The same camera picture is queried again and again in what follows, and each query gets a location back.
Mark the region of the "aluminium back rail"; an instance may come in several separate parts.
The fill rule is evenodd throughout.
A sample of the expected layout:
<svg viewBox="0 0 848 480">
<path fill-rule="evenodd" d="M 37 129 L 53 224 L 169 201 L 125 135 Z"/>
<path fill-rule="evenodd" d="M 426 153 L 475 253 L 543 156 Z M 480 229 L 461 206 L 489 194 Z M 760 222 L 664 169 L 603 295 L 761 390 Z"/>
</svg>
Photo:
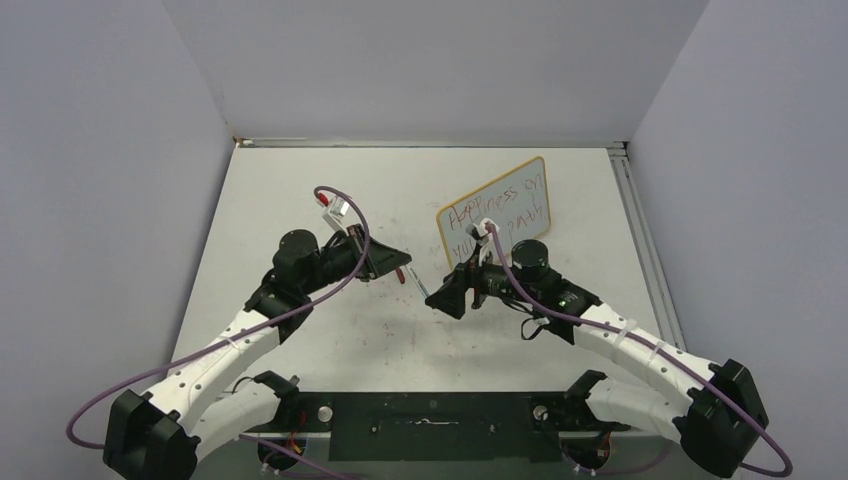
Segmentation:
<svg viewBox="0 0 848 480">
<path fill-rule="evenodd" d="M 603 148 L 625 150 L 624 141 L 598 140 L 376 140 L 241 138 L 238 148 Z"/>
</svg>

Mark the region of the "aluminium right side rail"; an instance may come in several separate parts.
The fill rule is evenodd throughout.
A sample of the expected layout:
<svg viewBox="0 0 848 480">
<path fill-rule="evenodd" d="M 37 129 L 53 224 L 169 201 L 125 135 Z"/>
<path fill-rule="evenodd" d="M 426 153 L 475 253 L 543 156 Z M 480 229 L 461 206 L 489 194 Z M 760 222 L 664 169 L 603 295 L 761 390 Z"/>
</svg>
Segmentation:
<svg viewBox="0 0 848 480">
<path fill-rule="evenodd" d="M 626 142 L 615 142 L 607 149 L 608 158 L 658 323 L 659 336 L 676 347 L 687 350 L 665 271 L 635 183 L 627 146 Z"/>
</svg>

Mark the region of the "aluminium rail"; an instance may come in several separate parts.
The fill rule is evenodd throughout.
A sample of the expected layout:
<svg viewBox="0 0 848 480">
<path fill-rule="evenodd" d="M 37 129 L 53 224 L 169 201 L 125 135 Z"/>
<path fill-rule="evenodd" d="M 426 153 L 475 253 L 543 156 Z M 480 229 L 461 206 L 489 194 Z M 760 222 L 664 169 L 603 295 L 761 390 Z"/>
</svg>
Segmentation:
<svg viewBox="0 0 848 480">
<path fill-rule="evenodd" d="M 625 150 L 624 141 L 598 140 L 376 140 L 241 138 L 238 148 L 603 148 Z"/>
<path fill-rule="evenodd" d="M 626 142 L 615 142 L 607 149 L 608 158 L 658 323 L 659 336 L 676 347 L 687 350 L 665 271 L 635 183 L 627 146 Z"/>
</svg>

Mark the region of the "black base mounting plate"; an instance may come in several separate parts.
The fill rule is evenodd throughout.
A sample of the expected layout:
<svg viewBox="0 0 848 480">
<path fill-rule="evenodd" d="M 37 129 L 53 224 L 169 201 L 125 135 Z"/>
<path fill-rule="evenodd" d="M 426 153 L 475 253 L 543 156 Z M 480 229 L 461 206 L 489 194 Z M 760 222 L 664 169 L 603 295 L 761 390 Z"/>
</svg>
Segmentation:
<svg viewBox="0 0 848 480">
<path fill-rule="evenodd" d="M 332 461 L 554 462 L 557 440 L 589 440 L 627 426 L 597 420 L 563 392 L 302 392 L 257 433 L 323 434 Z"/>
</svg>

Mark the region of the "silver marker pen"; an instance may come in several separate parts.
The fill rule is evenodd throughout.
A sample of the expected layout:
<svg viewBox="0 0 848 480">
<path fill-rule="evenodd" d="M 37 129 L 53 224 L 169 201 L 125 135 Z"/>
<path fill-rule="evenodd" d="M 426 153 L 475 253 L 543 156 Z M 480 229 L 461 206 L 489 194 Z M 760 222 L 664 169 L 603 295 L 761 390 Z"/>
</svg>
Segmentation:
<svg viewBox="0 0 848 480">
<path fill-rule="evenodd" d="M 409 275 L 411 276 L 413 283 L 416 285 L 417 289 L 420 291 L 422 297 L 424 299 L 428 298 L 429 297 L 429 291 L 427 290 L 425 284 L 423 283 L 423 281 L 421 280 L 421 278 L 419 277 L 417 272 L 414 270 L 414 268 L 412 266 L 407 266 L 406 269 L 407 269 Z"/>
</svg>

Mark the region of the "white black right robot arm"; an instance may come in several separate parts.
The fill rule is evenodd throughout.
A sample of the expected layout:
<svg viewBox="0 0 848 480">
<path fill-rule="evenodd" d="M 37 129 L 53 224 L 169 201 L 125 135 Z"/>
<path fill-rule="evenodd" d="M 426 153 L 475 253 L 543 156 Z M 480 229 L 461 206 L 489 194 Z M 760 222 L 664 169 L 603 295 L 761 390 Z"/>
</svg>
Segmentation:
<svg viewBox="0 0 848 480">
<path fill-rule="evenodd" d="M 567 418 L 579 428 L 598 421 L 632 426 L 677 443 L 703 470 L 730 478 L 768 426 L 747 367 L 733 359 L 718 364 L 697 357 L 642 329 L 554 270 L 540 241 L 519 242 L 509 267 L 496 264 L 492 253 L 477 247 L 425 303 L 460 319 L 468 291 L 475 308 L 488 297 L 509 306 L 530 306 L 541 330 L 610 360 L 642 381 L 637 387 L 601 372 L 586 372 L 565 402 Z"/>
</svg>

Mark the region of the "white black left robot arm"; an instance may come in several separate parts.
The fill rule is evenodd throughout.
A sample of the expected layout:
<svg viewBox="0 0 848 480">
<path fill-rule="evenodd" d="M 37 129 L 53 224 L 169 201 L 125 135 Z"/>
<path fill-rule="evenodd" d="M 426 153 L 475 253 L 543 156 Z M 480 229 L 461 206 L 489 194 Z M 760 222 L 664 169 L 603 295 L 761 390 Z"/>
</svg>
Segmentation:
<svg viewBox="0 0 848 480">
<path fill-rule="evenodd" d="M 282 431 L 298 416 L 298 389 L 274 372 L 230 397 L 224 390 L 285 342 L 314 309 L 311 294 L 344 280 L 379 279 L 412 257 L 355 224 L 325 246 L 304 229 L 286 233 L 260 286 L 219 338 L 142 394 L 112 403 L 103 462 L 125 479 L 188 479 L 209 453 L 262 424 Z"/>
</svg>

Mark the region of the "yellow-framed whiteboard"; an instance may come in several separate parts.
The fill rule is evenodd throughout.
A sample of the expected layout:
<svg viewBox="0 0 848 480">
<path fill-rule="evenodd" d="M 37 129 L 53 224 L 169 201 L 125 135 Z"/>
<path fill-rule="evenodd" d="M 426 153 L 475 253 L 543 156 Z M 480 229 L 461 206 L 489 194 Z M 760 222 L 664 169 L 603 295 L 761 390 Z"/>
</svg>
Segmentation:
<svg viewBox="0 0 848 480">
<path fill-rule="evenodd" d="M 505 252 L 550 228 L 546 162 L 542 157 L 514 167 L 438 211 L 436 222 L 450 269 L 471 256 L 475 241 L 466 229 L 484 219 L 501 228 L 499 238 Z"/>
</svg>

